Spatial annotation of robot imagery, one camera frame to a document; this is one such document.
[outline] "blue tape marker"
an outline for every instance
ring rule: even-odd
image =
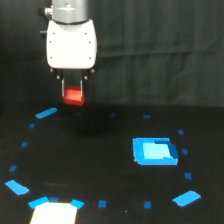
[[[178,158],[177,148],[174,144],[171,144],[169,141],[155,141],[155,144],[167,144],[170,151],[170,155],[173,158]]]
[[[46,202],[49,202],[48,198],[47,197],[43,197],[43,198],[39,198],[35,201],[31,201],[28,203],[28,205],[34,209],[35,207],[37,207],[38,205],[41,205],[41,204],[44,204]]]
[[[151,208],[151,202],[150,201],[145,201],[144,208],[150,209]]]
[[[82,116],[82,113],[79,113],[79,112],[78,112],[78,113],[76,113],[76,115],[77,115],[77,116]]]
[[[49,110],[46,110],[46,111],[43,111],[43,112],[37,114],[36,117],[39,118],[39,119],[41,119],[41,118],[44,118],[46,116],[49,116],[49,115],[55,113],[56,111],[57,111],[56,108],[51,108]]]
[[[152,158],[145,158],[144,155],[144,143],[154,143],[156,141],[170,141],[169,138],[137,138],[133,139],[133,151],[134,151],[134,161],[140,165],[177,165],[178,159],[177,158],[159,158],[159,159],[152,159]]]
[[[9,169],[10,172],[15,171],[15,169],[17,168],[17,166],[11,166],[11,168]]]
[[[84,203],[81,202],[81,201],[72,200],[71,205],[73,205],[74,207],[80,209],[80,208],[82,208],[82,206],[84,205]]]
[[[99,205],[98,205],[99,208],[106,208],[106,206],[107,206],[106,201],[99,201]]]
[[[30,124],[30,128],[34,128],[35,127],[35,124]]]
[[[9,187],[12,191],[14,191],[17,195],[26,194],[29,191],[28,188],[18,184],[14,180],[6,182],[5,185]]]
[[[143,115],[143,118],[150,118],[150,115]]]
[[[180,135],[184,135],[184,131],[183,130],[179,130],[179,134]]]
[[[185,178],[186,179],[191,179],[191,173],[185,173]]]
[[[55,197],[51,197],[51,198],[48,198],[49,202],[58,202],[58,198],[55,198]]]
[[[21,147],[26,147],[27,144],[28,144],[27,142],[23,142],[22,145],[21,145]]]
[[[187,155],[188,154],[187,149],[182,149],[182,152],[183,152],[184,155]]]
[[[185,206],[199,198],[201,198],[201,195],[197,194],[194,191],[188,191],[187,193],[174,198],[173,201],[176,202],[179,206]]]

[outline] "black table surface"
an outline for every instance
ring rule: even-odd
[[[35,117],[52,107],[56,113]],[[134,162],[133,138],[161,137],[176,145],[177,166]],[[45,196],[84,202],[76,224],[222,223],[223,160],[223,109],[11,105],[0,118],[0,223],[30,223],[28,203]],[[12,165],[17,169],[9,172]],[[17,196],[5,185],[10,180],[30,191]],[[201,198],[185,207],[172,201],[189,190]],[[99,200],[107,201],[106,208],[98,207]]]

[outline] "white square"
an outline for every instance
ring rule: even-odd
[[[38,205],[30,224],[74,224],[77,208],[69,203],[44,203]]]
[[[166,144],[143,143],[143,151],[145,159],[173,158],[170,156],[170,150]]]

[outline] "red block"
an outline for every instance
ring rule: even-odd
[[[82,90],[80,87],[67,86],[64,95],[64,103],[82,106],[85,102],[85,98],[82,96]]]

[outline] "black background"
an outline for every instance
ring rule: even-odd
[[[1,1],[2,104],[62,103],[37,14],[51,1]],[[224,105],[222,0],[90,0],[102,66],[87,103]],[[79,71],[67,71],[77,85]]]

